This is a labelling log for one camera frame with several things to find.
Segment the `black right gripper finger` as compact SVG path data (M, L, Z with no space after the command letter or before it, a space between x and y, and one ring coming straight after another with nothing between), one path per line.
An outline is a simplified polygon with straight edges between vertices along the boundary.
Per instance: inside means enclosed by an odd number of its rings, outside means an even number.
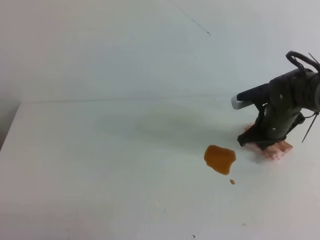
M261 144L268 141L267 137L261 130L254 124L248 127L244 133L237 137L237 141L241 147L246 144Z
M264 151L266 148L273 146L276 143L282 142L286 139L286 136L280 138L267 138L267 137L260 137L258 140L258 147Z

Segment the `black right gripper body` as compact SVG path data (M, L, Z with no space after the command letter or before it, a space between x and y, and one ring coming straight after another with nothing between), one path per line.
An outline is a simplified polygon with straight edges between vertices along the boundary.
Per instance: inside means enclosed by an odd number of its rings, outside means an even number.
M292 70L268 83L268 97L260 128L267 139L281 139L302 109L320 111L320 75Z

